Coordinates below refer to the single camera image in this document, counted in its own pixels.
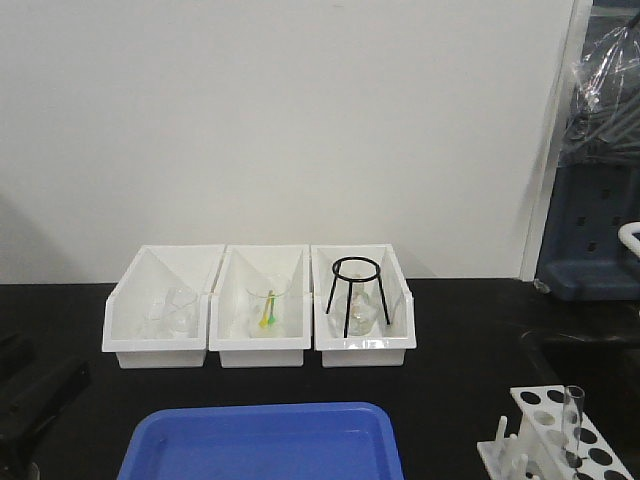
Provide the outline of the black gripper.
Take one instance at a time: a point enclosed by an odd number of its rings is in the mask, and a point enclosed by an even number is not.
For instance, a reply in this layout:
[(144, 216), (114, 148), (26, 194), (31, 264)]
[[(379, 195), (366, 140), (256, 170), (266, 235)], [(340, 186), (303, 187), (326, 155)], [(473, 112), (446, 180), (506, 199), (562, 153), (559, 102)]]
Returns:
[(33, 342), (20, 333), (1, 338), (1, 478), (39, 479), (31, 460), (31, 440), (90, 384), (89, 364), (66, 358), (41, 370), (32, 365)]

